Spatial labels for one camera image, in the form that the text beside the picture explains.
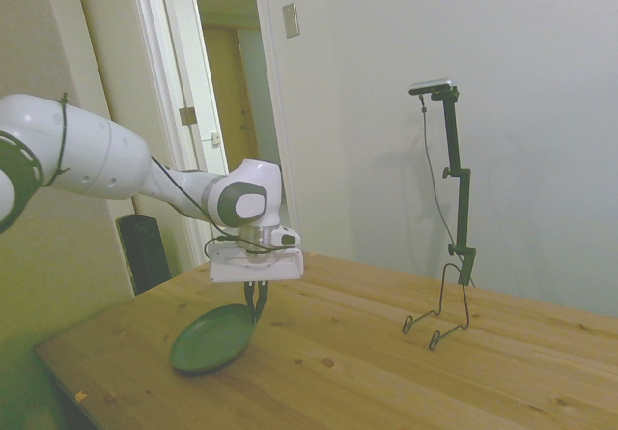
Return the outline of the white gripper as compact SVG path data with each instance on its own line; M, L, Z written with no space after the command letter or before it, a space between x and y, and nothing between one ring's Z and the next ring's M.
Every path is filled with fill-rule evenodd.
M299 249L284 249L266 255L250 254L243 249L217 249L211 257L210 280L213 283L245 282L244 297L258 323L267 303L268 281L300 279L304 273L303 254ZM258 299L254 304L255 283Z

